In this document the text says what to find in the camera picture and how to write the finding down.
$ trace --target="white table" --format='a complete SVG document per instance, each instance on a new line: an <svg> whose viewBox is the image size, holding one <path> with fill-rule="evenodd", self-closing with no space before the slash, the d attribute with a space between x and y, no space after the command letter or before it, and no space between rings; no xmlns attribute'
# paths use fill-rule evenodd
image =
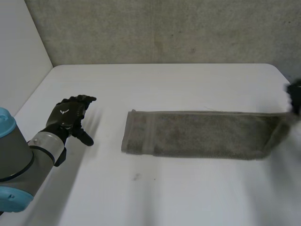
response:
<svg viewBox="0 0 301 226"><path fill-rule="evenodd" d="M97 97L85 147L67 142L26 211L3 226L300 225L300 126L263 161L161 158L121 152L127 112L282 112L287 80L266 64L64 65L54 68L16 116L26 139L63 98Z"/></svg>

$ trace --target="logo on hand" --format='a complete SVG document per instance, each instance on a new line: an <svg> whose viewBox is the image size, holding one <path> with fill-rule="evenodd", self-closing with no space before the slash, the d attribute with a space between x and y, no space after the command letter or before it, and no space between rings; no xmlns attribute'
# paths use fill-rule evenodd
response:
<svg viewBox="0 0 301 226"><path fill-rule="evenodd" d="M60 110L60 112L62 113L62 114L65 114L66 112L68 112L69 111L69 109L67 110L67 111L62 111L62 110Z"/></svg>

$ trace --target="gray concrete wall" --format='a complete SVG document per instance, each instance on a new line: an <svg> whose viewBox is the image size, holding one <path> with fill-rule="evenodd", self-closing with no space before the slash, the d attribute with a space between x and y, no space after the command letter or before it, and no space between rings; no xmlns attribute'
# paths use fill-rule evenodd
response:
<svg viewBox="0 0 301 226"><path fill-rule="evenodd" d="M269 63L301 77L299 0L25 0L54 66Z"/></svg>

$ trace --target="folded towel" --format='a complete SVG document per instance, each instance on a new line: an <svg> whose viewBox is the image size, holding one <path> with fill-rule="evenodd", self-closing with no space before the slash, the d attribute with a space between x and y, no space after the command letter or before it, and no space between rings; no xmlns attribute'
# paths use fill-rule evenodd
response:
<svg viewBox="0 0 301 226"><path fill-rule="evenodd" d="M288 134L286 113L128 113L121 150L169 157L260 159Z"/></svg>

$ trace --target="light blue joint cap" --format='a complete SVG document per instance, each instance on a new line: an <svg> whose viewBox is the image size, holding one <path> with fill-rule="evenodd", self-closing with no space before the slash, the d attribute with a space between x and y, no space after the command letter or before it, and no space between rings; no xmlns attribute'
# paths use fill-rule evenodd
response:
<svg viewBox="0 0 301 226"><path fill-rule="evenodd" d="M6 136L16 127L16 121L9 111L0 107L0 138Z"/></svg>
<svg viewBox="0 0 301 226"><path fill-rule="evenodd" d="M0 186L0 211L21 212L27 208L33 200L28 192L13 188Z"/></svg>

